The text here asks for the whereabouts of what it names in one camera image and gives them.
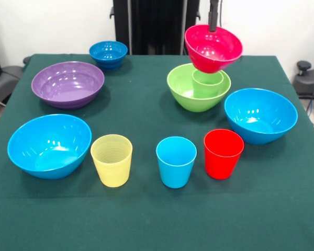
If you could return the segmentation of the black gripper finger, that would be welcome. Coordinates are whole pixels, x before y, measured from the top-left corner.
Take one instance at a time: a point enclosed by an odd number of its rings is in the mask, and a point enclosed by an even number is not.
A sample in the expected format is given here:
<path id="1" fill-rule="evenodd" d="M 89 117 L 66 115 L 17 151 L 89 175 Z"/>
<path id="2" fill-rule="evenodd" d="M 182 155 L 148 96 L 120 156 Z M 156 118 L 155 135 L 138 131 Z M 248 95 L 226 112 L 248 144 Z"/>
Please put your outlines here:
<path id="1" fill-rule="evenodd" d="M 209 31 L 215 32 L 218 24 L 220 0 L 210 0 L 208 15 Z"/>

